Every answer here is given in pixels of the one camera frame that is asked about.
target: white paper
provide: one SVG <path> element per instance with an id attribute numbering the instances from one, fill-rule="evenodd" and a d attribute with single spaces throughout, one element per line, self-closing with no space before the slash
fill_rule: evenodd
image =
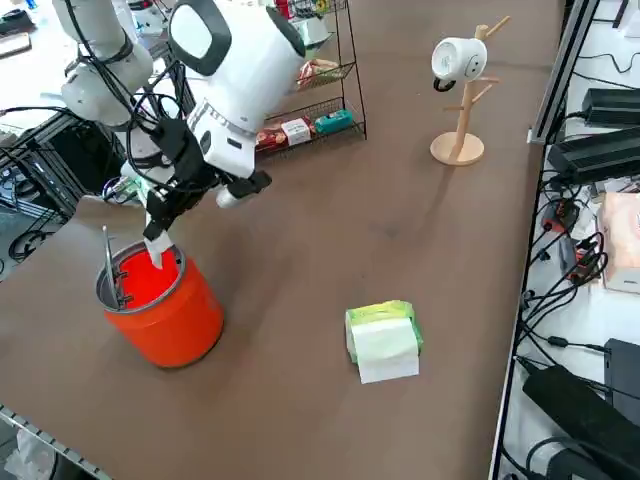
<path id="1" fill-rule="evenodd" d="M 404 355 L 383 362 L 358 362 L 358 370 L 362 383 L 372 383 L 418 375 L 420 366 L 418 355 Z"/>
<path id="2" fill-rule="evenodd" d="M 301 118 L 296 118 L 290 122 L 284 122 L 281 127 L 282 131 L 289 139 L 290 147 L 311 140 L 311 131 L 309 130 L 306 122 Z"/>
<path id="3" fill-rule="evenodd" d="M 418 342 L 408 318 L 352 327 L 362 383 L 418 375 Z"/>

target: wooden base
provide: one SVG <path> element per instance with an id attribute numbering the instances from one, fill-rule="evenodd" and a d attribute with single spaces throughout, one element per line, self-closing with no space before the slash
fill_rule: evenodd
<path id="1" fill-rule="evenodd" d="M 471 165 L 482 158 L 484 144 L 482 140 L 475 135 L 467 133 L 464 137 L 464 145 L 458 158 L 449 159 L 451 150 L 453 150 L 455 144 L 456 132 L 443 133 L 431 142 L 431 155 L 439 162 L 455 167 Z"/>

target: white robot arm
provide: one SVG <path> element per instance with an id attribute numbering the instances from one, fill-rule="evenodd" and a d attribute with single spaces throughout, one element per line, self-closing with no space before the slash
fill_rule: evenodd
<path id="1" fill-rule="evenodd" d="M 131 98 L 147 85 L 153 62 L 124 33 L 111 1 L 53 3 L 65 32 L 93 54 L 69 73 L 64 101 L 80 117 L 112 127 L 127 146 L 123 173 L 144 179 L 144 236 L 152 257 L 171 245 L 166 230 L 174 219 L 209 188 L 218 189 L 218 205 L 228 207 L 270 184 L 255 170 L 256 134 L 305 57 L 299 34 L 276 9 L 179 0 L 169 44 L 182 63 L 208 77 L 207 91 L 186 121 L 160 118 L 149 128 Z"/>

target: mug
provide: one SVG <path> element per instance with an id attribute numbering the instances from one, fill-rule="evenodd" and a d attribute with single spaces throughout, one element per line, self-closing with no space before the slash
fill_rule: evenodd
<path id="1" fill-rule="evenodd" d="M 477 38 L 449 37 L 436 46 L 431 56 L 435 75 L 433 88 L 439 92 L 451 90 L 457 81 L 478 78 L 487 66 L 487 47 Z"/>

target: orange bucket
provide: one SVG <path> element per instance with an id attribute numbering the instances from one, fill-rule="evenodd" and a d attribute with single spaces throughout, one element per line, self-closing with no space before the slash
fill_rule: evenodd
<path id="1" fill-rule="evenodd" d="M 107 319 L 147 360 L 159 367 L 183 367 L 218 341 L 222 309 L 195 263 L 180 249 L 173 246 L 164 252 L 162 265 L 153 266 L 144 242 L 131 245 L 105 262 L 96 294 Z"/>

